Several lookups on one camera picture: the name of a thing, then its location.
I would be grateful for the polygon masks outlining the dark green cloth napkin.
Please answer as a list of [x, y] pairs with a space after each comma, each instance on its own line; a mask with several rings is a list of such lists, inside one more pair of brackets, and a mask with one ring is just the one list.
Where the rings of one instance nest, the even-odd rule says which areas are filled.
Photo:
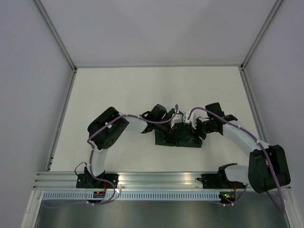
[[176, 142], [156, 142], [156, 145], [161, 146], [176, 146], [176, 147], [190, 147], [190, 148], [200, 148], [202, 146], [202, 140], [195, 140], [191, 136], [193, 130], [191, 124], [185, 124], [184, 122], [175, 124], [172, 129], [175, 129]]

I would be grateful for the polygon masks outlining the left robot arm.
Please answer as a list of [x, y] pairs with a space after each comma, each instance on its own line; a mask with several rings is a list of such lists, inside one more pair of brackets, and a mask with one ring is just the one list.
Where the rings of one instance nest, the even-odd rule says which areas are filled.
[[179, 114], [179, 106], [175, 105], [168, 119], [165, 119], [166, 114], [166, 108], [160, 104], [140, 115], [123, 114], [114, 107], [109, 107], [100, 114], [87, 128], [87, 143], [91, 146], [85, 170], [87, 183], [93, 188], [102, 186], [107, 153], [124, 131], [148, 133], [155, 126], [168, 124]]

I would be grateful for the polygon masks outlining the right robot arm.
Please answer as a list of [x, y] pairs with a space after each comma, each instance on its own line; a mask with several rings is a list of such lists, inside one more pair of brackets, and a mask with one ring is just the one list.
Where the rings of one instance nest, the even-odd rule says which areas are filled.
[[249, 158], [247, 166], [237, 163], [222, 165], [217, 171], [217, 183], [223, 188], [234, 182], [250, 185], [257, 193], [290, 184], [291, 177], [280, 145], [270, 145], [245, 129], [233, 115], [225, 115], [219, 103], [203, 108], [208, 120], [197, 125], [204, 134], [220, 133], [237, 145]]

